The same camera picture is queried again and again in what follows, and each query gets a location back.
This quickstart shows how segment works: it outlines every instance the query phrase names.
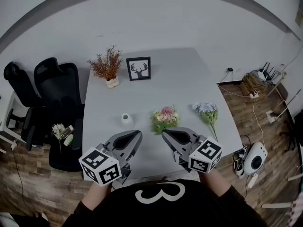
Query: white cube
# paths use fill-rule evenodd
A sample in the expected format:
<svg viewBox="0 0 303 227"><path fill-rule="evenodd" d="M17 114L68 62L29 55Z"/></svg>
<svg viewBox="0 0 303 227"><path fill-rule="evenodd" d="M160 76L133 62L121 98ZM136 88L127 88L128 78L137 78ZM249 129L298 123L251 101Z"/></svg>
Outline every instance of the white cube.
<svg viewBox="0 0 303 227"><path fill-rule="evenodd" d="M85 152L79 162L84 174L100 186L109 184L122 176L119 161L94 147Z"/></svg>
<svg viewBox="0 0 303 227"><path fill-rule="evenodd" d="M190 169L209 173L219 162L222 154L222 145L212 137L208 137L193 153L189 155Z"/></svg>

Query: wooden floor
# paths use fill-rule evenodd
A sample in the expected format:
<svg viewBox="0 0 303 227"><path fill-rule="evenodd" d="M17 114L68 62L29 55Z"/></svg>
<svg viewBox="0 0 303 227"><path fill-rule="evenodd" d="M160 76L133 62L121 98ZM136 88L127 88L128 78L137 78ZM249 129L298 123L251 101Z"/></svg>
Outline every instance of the wooden floor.
<svg viewBox="0 0 303 227"><path fill-rule="evenodd" d="M237 85L228 85L224 88L241 95ZM262 133L252 111L253 102L244 97L231 95L222 89L221 91L233 115L239 134L248 135L252 143L262 142ZM284 153L288 139L285 136L279 136L280 132L287 131L284 124L287 114L284 114L281 120L274 124L267 122L265 114L278 100L278 95L273 93L268 99L255 102L255 112L264 132L268 157L259 172L255 185L247 191L246 200L269 226L284 227L287 221L286 209L266 210L261 208L263 203L292 201L299 190L299 180L287 182L287 178L293 176L299 166L297 148ZM242 137L242 142L248 143L248 140ZM9 147L10 145L5 142L0 142L0 148L8 152L7 154L0 153L0 211L31 215L21 198L21 182L16 171L14 156ZM91 182L83 181L80 173L52 169L48 165L49 146L33 148L28 152L20 143L14 149L14 155L23 182L25 202L31 211L45 212L51 226L61 226L87 192ZM246 178L240 180L234 174L232 156L224 157L219 162L217 169L245 196ZM197 180L195 173L182 172L171 177L180 176Z"/></svg>

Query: person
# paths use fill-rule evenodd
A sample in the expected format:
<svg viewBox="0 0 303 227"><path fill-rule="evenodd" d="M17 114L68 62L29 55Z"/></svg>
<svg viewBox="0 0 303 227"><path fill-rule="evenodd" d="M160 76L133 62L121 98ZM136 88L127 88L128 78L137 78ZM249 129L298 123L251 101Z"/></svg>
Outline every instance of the person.
<svg viewBox="0 0 303 227"><path fill-rule="evenodd" d="M218 171L199 173L200 182L144 182L111 192L93 183L63 227L108 224L181 224L267 226Z"/></svg>

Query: power strip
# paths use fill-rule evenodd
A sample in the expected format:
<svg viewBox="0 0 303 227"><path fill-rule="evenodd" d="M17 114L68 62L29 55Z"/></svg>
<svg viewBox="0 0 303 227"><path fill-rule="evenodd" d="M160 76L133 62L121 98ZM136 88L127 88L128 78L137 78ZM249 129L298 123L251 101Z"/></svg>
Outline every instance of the power strip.
<svg viewBox="0 0 303 227"><path fill-rule="evenodd" d="M252 188L252 186L255 184L256 180L258 178L258 173L256 173L250 180L250 182L248 183L247 187L248 188Z"/></svg>
<svg viewBox="0 0 303 227"><path fill-rule="evenodd" d="M250 98L257 98L257 97L259 97L258 93L256 93L255 96L252 93L250 94Z"/></svg>
<svg viewBox="0 0 303 227"><path fill-rule="evenodd" d="M11 145L10 148L11 150L14 150L14 148L17 147L16 145Z"/></svg>

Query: white flower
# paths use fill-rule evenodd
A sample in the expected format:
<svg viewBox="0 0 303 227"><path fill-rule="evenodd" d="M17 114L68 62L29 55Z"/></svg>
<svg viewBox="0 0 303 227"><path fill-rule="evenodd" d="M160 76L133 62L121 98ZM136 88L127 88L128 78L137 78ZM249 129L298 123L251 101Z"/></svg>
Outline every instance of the white flower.
<svg viewBox="0 0 303 227"><path fill-rule="evenodd" d="M158 121L162 121L162 119L163 119L163 116L162 116L162 115L159 115L159 116L157 117L157 120L158 120Z"/></svg>
<svg viewBox="0 0 303 227"><path fill-rule="evenodd" d="M61 123L55 124L53 126L53 134L58 140L62 139L61 134L63 133L64 130L65 130L65 127Z"/></svg>
<svg viewBox="0 0 303 227"><path fill-rule="evenodd" d="M165 116L163 117L163 120L167 120L167 119L169 119L169 118L170 118L169 115L165 115Z"/></svg>

